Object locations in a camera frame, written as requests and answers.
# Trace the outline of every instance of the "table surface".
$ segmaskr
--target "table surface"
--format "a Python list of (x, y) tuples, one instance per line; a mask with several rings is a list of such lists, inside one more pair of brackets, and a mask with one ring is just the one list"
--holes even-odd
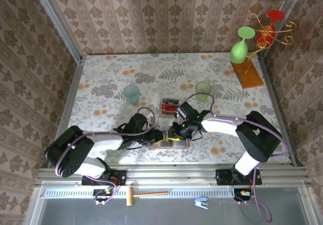
[[(258, 60), (253, 63), (263, 79)], [(207, 81), (212, 86), (216, 102), (213, 111), (218, 114), (246, 116), (252, 110), (260, 112), (277, 129), (267, 87), (242, 89), (229, 61), (229, 53), (177, 53), (93, 55), (86, 58), (83, 74), (74, 101), (69, 126), (82, 130), (109, 131), (127, 123), (138, 108), (146, 106), (156, 114), (156, 127), (167, 130), (175, 121), (173, 116), (160, 113), (161, 98), (182, 101), (195, 93), (195, 85)], [(140, 100), (131, 105), (123, 94), (129, 84), (140, 89)], [(209, 109), (211, 99), (189, 101), (198, 111)], [(142, 113), (151, 116), (148, 111)], [(281, 144), (276, 153), (284, 152)], [(188, 149), (155, 149), (154, 146), (136, 150), (106, 150), (91, 153), (109, 163), (147, 162), (236, 162), (245, 152), (239, 138), (206, 133), (190, 142)], [(271, 158), (269, 162), (290, 163), (288, 157)]]

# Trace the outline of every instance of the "hammer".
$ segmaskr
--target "hammer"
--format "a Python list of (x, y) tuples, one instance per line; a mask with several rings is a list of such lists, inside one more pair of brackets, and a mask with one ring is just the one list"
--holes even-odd
[(127, 190), (127, 206), (133, 206), (134, 204), (134, 197), (146, 197), (146, 196), (161, 196), (161, 195), (168, 195), (168, 191), (164, 192), (153, 192), (153, 193), (144, 193), (144, 194), (133, 194), (133, 187), (128, 187)]

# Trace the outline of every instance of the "wooden base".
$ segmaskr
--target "wooden base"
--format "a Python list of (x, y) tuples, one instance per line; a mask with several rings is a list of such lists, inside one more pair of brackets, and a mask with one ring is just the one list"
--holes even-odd
[(249, 67), (248, 58), (246, 58), (241, 64), (235, 64), (233, 62), (231, 62), (231, 64), (243, 89), (263, 85), (263, 81), (252, 62)]

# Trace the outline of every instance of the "wooden hammer handle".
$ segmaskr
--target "wooden hammer handle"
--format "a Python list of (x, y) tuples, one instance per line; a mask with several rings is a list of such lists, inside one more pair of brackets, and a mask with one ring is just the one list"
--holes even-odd
[(168, 195), (168, 191), (164, 191), (164, 192), (153, 192), (153, 193), (144, 193), (144, 194), (134, 194), (133, 197), (162, 196), (162, 195)]

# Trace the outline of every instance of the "orange dot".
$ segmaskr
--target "orange dot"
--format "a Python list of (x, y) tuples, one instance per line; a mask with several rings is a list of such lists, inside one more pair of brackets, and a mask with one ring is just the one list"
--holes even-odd
[(187, 90), (187, 84), (181, 84), (180, 88), (181, 90)]
[(100, 110), (95, 110), (93, 112), (93, 115), (95, 115), (96, 117), (99, 116), (101, 114), (101, 111)]
[(218, 155), (219, 154), (219, 149), (217, 147), (212, 147), (211, 148), (211, 154)]
[(221, 153), (225, 153), (226, 151), (227, 151), (227, 149), (226, 149), (225, 147), (221, 147), (221, 148), (220, 148), (220, 152), (221, 152)]
[(246, 108), (251, 108), (251, 107), (252, 107), (252, 105), (251, 105), (251, 103), (250, 103), (250, 102), (246, 102), (246, 103), (244, 103), (244, 106), (245, 106)]

